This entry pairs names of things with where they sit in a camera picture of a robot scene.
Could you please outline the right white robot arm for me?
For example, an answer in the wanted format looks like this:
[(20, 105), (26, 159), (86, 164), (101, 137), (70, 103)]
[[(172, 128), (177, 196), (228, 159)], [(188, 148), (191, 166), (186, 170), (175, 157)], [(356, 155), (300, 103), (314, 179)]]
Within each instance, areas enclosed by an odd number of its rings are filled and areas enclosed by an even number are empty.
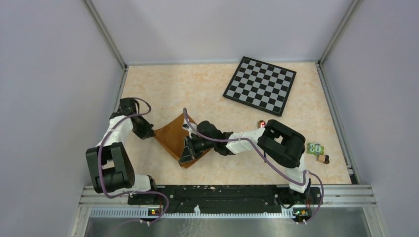
[(195, 124), (185, 119), (182, 128), (188, 135), (184, 137), (179, 164), (199, 159), (209, 150), (222, 156), (255, 150), (264, 161), (272, 158), (286, 169), (282, 177), (289, 182), (293, 202), (304, 203), (309, 198), (311, 181), (304, 161), (305, 137), (290, 127), (271, 119), (252, 131), (222, 132), (207, 120)]

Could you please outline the brown cloth napkin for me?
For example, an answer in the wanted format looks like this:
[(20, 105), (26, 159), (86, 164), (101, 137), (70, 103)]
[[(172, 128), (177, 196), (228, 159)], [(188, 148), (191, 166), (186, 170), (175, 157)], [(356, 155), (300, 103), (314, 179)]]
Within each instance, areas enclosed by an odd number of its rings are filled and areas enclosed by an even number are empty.
[[(183, 150), (184, 139), (189, 136), (199, 137), (195, 134), (190, 134), (189, 130), (184, 126), (184, 115), (181, 114), (172, 122), (155, 131), (154, 138), (163, 146), (163, 148), (178, 162)], [(202, 156), (206, 155), (210, 150), (198, 155), (192, 162), (186, 164), (179, 164), (183, 168), (189, 168), (197, 162)]]

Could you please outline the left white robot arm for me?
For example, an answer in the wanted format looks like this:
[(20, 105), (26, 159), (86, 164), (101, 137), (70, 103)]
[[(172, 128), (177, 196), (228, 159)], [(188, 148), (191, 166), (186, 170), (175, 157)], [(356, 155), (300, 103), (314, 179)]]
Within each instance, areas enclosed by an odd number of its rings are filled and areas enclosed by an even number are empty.
[(155, 135), (153, 125), (144, 118), (151, 110), (144, 99), (120, 99), (117, 110), (109, 117), (104, 136), (85, 152), (91, 183), (98, 194), (116, 198), (133, 191), (135, 172), (125, 143), (131, 133), (142, 140)]

